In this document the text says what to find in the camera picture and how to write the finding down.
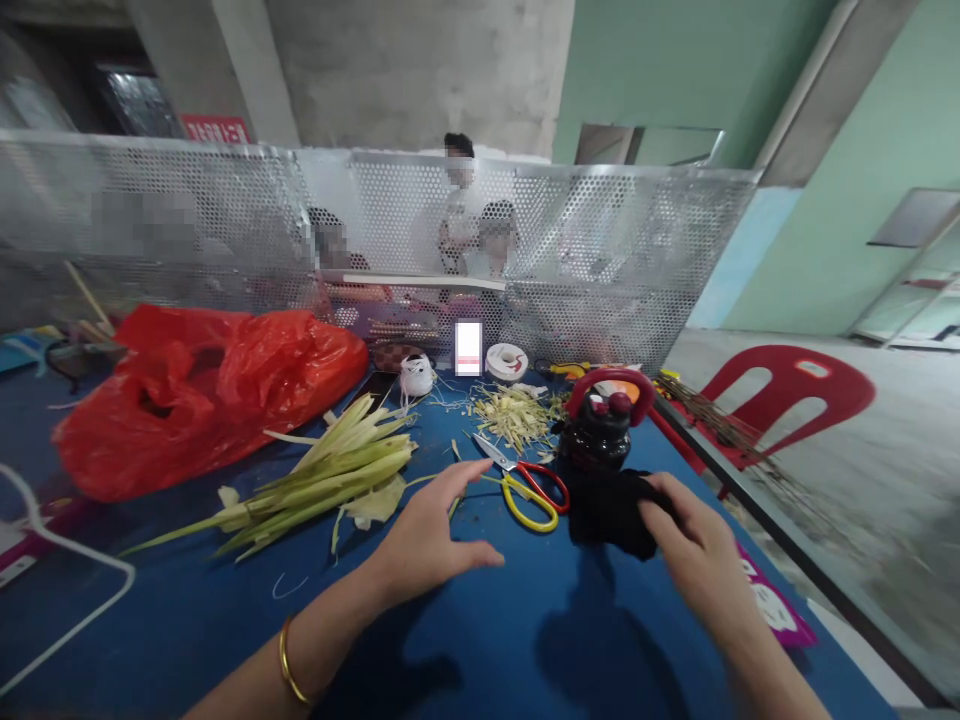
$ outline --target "hand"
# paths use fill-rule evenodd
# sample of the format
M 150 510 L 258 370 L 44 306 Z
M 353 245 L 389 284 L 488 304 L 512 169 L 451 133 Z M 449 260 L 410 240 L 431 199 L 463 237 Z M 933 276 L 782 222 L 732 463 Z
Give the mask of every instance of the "hand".
M 467 483 L 480 479 L 492 460 L 457 463 L 417 492 L 367 563 L 387 586 L 390 604 L 398 604 L 478 567 L 500 567 L 503 555 L 484 541 L 450 539 L 447 512 Z
M 639 503 L 640 515 L 663 549 L 677 590 L 714 641 L 729 647 L 758 632 L 769 635 L 730 526 L 673 475 L 657 473 L 647 480 L 673 501 L 682 522 L 678 527 L 652 502 Z

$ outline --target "perforated metal screen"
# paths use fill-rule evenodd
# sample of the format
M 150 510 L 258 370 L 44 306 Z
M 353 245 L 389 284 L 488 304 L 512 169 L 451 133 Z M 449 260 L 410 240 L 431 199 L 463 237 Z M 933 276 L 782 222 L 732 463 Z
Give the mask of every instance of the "perforated metal screen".
M 453 321 L 479 316 L 487 340 L 535 357 L 655 372 L 755 180 L 0 132 L 0 327 L 89 315 L 70 259 L 118 314 L 331 317 L 329 292 L 334 320 L 370 343 L 447 353 Z M 438 275 L 486 284 L 423 285 Z

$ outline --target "pink paper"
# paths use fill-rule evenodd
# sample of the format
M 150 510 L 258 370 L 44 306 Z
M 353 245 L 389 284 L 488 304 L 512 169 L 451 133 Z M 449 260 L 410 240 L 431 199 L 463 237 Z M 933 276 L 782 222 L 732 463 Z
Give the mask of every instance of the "pink paper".
M 787 602 L 766 576 L 760 571 L 747 551 L 737 543 L 743 571 L 747 574 L 750 586 L 760 608 L 760 614 L 767 621 L 777 640 L 784 647 L 812 647 L 817 644 L 817 636 L 796 610 Z

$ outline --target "smartphone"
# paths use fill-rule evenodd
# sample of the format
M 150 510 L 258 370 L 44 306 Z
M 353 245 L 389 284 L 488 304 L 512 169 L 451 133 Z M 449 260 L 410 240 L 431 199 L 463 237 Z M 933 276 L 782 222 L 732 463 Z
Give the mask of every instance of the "smartphone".
M 397 382 L 397 378 L 400 375 L 397 373 L 388 373 L 383 372 L 382 370 L 375 370 L 371 373 L 370 377 L 366 379 L 363 385 L 360 386 L 360 389 L 357 390 L 356 394 L 353 396 L 353 400 L 350 401 L 350 404 L 353 403 L 358 397 L 370 393 L 373 396 L 373 405 L 370 406 L 370 409 L 367 410 L 367 415 L 372 413 L 375 410 L 379 410 L 380 406 L 383 405 L 383 401 L 387 399 L 387 395 L 390 394 L 390 391 L 393 390 L 393 386 Z
M 454 373 L 458 377 L 479 377 L 483 372 L 483 323 L 457 320 L 454 329 Z

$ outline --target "bracelet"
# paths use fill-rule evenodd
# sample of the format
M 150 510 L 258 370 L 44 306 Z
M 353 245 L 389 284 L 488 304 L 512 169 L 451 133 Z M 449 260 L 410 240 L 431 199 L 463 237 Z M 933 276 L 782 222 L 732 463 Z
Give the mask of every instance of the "bracelet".
M 296 681 L 293 679 L 293 675 L 290 674 L 290 661 L 287 660 L 287 632 L 290 630 L 290 623 L 293 620 L 293 615 L 290 615 L 287 618 L 287 621 L 283 624 L 283 630 L 280 631 L 280 670 L 283 672 L 283 679 L 286 681 L 287 685 L 290 686 L 290 689 L 293 690 L 293 694 L 297 696 L 297 700 L 302 702 L 307 707 L 313 707 L 313 703 L 300 692 L 300 688 L 297 687 Z

